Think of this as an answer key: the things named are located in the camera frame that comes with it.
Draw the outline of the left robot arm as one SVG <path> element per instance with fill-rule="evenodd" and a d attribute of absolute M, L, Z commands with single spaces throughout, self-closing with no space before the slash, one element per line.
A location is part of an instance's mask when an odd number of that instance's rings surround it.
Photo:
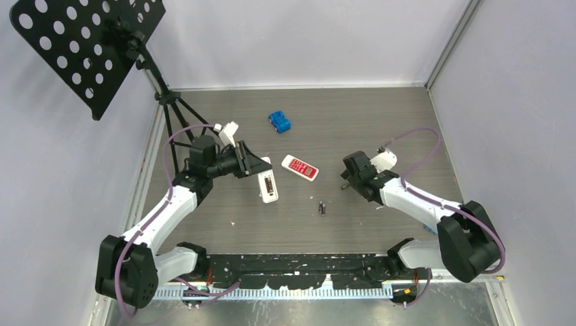
<path fill-rule="evenodd" d="M 196 137 L 186 167 L 169 181 L 163 199 L 132 229 L 108 235 L 98 253 L 95 290 L 119 303 L 142 309 L 157 288 L 179 276 L 202 280 L 209 271 L 206 249 L 180 242 L 159 254 L 168 235 L 208 196 L 213 181 L 234 175 L 238 179 L 272 170 L 244 141 L 219 147 L 209 135 Z"/>

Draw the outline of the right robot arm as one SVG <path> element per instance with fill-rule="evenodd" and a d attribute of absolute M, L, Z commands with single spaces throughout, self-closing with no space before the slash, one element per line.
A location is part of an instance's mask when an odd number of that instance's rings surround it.
<path fill-rule="evenodd" d="M 395 164 L 391 152 L 370 159 L 356 151 L 344 157 L 343 163 L 341 177 L 360 196 L 401 211 L 437 234 L 437 240 L 407 238 L 388 250 L 388 270 L 395 278 L 406 278 L 419 268 L 437 268 L 470 283 L 503 267 L 505 247 L 478 202 L 460 204 L 414 187 L 391 171 Z"/>

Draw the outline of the red and white remote control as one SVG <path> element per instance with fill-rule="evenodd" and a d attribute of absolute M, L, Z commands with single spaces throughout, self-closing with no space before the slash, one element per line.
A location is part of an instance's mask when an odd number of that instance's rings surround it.
<path fill-rule="evenodd" d="M 316 179 L 319 175 L 319 169 L 292 156 L 286 155 L 282 162 L 281 166 L 288 170 L 289 172 L 309 181 L 312 182 Z"/>

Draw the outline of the blue toy car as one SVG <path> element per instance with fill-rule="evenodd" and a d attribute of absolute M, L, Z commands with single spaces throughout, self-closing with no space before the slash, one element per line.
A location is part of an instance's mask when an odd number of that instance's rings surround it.
<path fill-rule="evenodd" d="M 277 133 L 283 133 L 291 129 L 291 122 L 285 117 L 283 111 L 271 113 L 268 119 Z"/>

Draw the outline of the blue green white block stack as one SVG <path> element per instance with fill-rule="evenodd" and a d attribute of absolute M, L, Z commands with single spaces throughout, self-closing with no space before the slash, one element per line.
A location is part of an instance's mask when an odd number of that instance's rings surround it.
<path fill-rule="evenodd" d="M 423 228 L 424 228 L 426 231 L 428 231 L 429 233 L 431 233 L 431 234 L 433 234 L 433 235 L 435 235 L 435 236 L 438 235 L 438 233 L 437 233 L 436 230 L 434 230 L 433 228 L 431 228 L 431 227 L 429 227 L 429 226 L 427 226 L 427 225 L 425 225 L 425 224 L 423 225 Z"/>

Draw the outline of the black music stand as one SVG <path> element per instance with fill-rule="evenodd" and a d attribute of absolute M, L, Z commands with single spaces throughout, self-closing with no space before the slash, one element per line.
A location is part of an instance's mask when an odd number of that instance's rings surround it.
<path fill-rule="evenodd" d="M 208 122 L 164 80 L 147 42 L 166 13 L 163 1 L 16 1 L 10 21 L 99 121 L 133 67 L 149 73 L 166 118 L 180 107 Z"/>

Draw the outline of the aluminium rail frame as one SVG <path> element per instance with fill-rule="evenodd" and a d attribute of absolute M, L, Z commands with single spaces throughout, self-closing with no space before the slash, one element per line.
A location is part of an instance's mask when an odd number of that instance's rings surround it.
<path fill-rule="evenodd" d="M 127 312 L 154 300 L 189 306 L 226 300 L 390 300 L 413 304 L 433 283 L 453 283 L 444 270 L 400 266 L 391 255 L 214 254 L 177 247 L 165 255 L 134 248 L 101 256 L 96 291 Z"/>

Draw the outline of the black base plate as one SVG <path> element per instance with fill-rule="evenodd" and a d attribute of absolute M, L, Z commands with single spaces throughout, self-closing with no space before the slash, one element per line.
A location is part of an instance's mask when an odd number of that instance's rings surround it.
<path fill-rule="evenodd" d="M 322 254 L 212 254 L 203 262 L 203 274 L 193 280 L 225 289 L 239 283 L 241 289 L 375 289 L 383 282 L 406 280 L 414 286 L 426 281 L 424 268 L 411 270 L 398 258 L 377 253 Z"/>

